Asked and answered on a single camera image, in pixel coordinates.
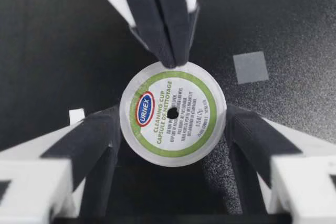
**dark gray surface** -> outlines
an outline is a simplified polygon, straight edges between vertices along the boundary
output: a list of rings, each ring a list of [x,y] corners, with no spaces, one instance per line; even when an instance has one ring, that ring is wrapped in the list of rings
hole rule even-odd
[[[336,142],[336,1],[199,0],[190,60],[228,102]],[[0,135],[11,146],[120,100],[155,57],[106,0],[0,1]],[[237,85],[232,56],[265,53],[269,81]]]

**small black hole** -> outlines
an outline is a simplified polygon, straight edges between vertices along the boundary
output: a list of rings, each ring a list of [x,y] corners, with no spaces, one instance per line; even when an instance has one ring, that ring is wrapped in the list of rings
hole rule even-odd
[[[169,119],[176,119],[178,117],[177,107],[172,107],[168,110],[167,117]]]

